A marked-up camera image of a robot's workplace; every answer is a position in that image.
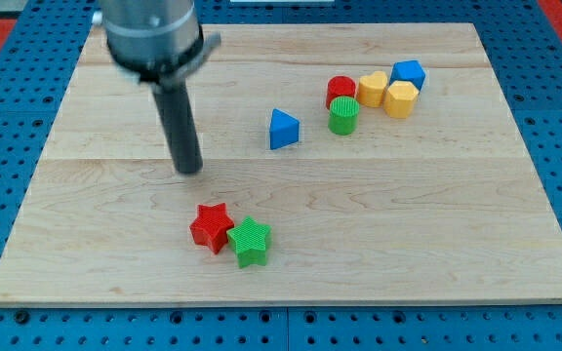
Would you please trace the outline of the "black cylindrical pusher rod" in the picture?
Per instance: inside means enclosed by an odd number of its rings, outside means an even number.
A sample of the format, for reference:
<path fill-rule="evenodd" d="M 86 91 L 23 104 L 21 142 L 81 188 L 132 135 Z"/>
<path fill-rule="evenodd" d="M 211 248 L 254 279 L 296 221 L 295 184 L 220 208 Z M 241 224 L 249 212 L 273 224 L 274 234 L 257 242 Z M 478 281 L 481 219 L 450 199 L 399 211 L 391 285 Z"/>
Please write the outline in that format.
<path fill-rule="evenodd" d="M 186 85 L 155 86 L 153 97 L 175 170 L 183 175 L 198 173 L 203 159 Z"/>

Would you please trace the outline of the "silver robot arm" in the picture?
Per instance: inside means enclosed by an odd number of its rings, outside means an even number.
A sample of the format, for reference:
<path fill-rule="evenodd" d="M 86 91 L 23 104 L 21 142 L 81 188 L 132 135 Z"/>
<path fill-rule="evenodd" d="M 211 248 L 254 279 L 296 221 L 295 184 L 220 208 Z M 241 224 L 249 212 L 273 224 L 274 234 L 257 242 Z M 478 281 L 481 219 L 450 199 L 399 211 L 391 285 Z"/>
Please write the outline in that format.
<path fill-rule="evenodd" d="M 100 25 L 114 62 L 147 84 L 175 170 L 203 167 L 186 80 L 221 45 L 205 35 L 192 0 L 100 0 Z"/>

